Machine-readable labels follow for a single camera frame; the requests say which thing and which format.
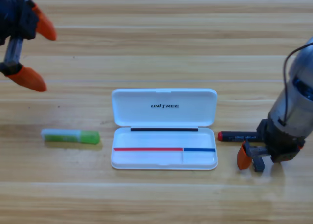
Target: glue stick cap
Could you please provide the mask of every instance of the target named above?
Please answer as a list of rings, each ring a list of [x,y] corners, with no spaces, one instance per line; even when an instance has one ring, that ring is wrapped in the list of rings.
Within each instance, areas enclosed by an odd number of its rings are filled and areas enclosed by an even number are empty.
[[[82,143],[97,144],[100,141],[100,136],[97,131],[81,131],[80,141]]]

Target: white plastic case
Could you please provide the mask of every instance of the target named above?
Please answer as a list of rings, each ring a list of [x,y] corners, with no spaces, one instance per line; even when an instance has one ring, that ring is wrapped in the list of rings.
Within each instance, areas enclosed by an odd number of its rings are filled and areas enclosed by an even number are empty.
[[[116,169],[211,170],[218,165],[212,89],[118,89],[112,93]]]

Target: black cable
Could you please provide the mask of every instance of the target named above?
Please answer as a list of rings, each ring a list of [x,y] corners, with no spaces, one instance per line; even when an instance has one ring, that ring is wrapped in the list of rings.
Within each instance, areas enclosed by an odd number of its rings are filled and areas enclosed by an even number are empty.
[[[284,66],[283,66],[283,76],[284,76],[284,86],[285,86],[285,115],[284,115],[284,121],[283,121],[283,125],[286,124],[286,120],[287,120],[287,112],[288,112],[288,90],[287,90],[287,81],[286,81],[286,67],[287,67],[287,61],[288,59],[296,52],[313,45],[313,42],[311,43],[307,43],[306,45],[303,45],[297,49],[295,49],[293,52],[291,52],[284,61]]]

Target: green glue stick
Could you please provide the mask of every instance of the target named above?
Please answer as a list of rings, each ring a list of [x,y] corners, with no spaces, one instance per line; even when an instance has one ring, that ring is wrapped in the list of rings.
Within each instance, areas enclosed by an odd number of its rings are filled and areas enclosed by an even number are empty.
[[[41,131],[44,141],[50,142],[80,142],[98,144],[100,142],[99,132],[83,130],[59,130],[44,129]]]

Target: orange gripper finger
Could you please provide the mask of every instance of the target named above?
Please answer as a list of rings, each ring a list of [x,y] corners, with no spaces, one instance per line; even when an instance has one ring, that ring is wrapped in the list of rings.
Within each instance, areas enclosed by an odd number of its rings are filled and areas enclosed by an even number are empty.
[[[249,157],[244,150],[244,142],[241,144],[237,154],[237,165],[240,170],[248,169],[252,164],[252,158]]]
[[[57,39],[57,34],[55,32],[52,22],[41,11],[37,4],[35,4],[35,6],[33,7],[33,11],[39,17],[36,31],[43,35],[44,37],[46,37],[47,39],[55,41]]]
[[[47,90],[43,78],[29,67],[22,67],[21,70],[14,75],[7,76],[16,84],[35,90],[38,92],[44,92]]]

